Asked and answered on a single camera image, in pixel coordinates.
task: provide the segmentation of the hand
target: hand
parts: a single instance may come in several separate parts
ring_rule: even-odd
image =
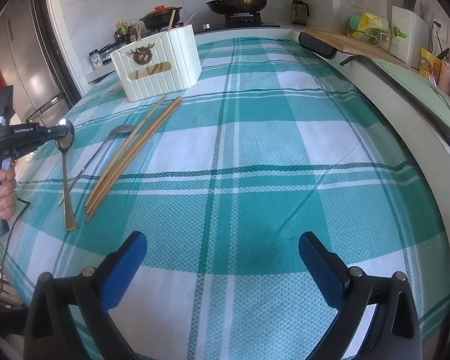
[[[15,214],[15,203],[17,202],[17,182],[15,181],[15,168],[5,171],[0,169],[0,218],[10,219]]]

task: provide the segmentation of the yellow plastic bag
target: yellow plastic bag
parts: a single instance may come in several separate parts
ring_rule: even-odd
[[[390,35],[387,19],[370,12],[364,12],[360,16],[357,31],[351,32],[350,35],[352,38],[357,38],[371,44],[378,44],[382,32]]]

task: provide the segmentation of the metal fork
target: metal fork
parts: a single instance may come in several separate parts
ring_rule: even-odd
[[[433,74],[428,74],[428,85],[430,85],[430,88],[433,89],[435,93],[441,98],[441,100],[445,103],[448,110],[450,111],[450,104],[447,102],[447,100],[443,97],[443,95],[439,92],[437,87],[437,80],[435,79],[435,76]]]

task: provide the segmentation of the tablecloth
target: tablecloth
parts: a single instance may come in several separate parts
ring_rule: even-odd
[[[31,206],[5,261],[23,300],[40,273],[77,275],[138,230],[148,253],[110,315],[143,358],[303,359],[335,316],[299,257],[300,234],[313,231],[349,266],[405,272],[430,336],[450,311],[450,252],[430,188],[389,123],[293,40],[221,40],[199,46],[199,56],[199,82],[168,96],[160,110],[178,95],[183,105],[90,223],[84,202],[123,138],[71,191],[72,232],[57,205],[60,153],[49,142],[34,154],[18,180]],[[111,74],[67,115],[76,129],[71,177],[113,127],[138,123],[158,100],[130,103],[117,83]]]

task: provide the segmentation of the frying pan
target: frying pan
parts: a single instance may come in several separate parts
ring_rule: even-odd
[[[219,15],[255,13],[265,8],[267,0],[212,0],[207,2],[212,12]]]

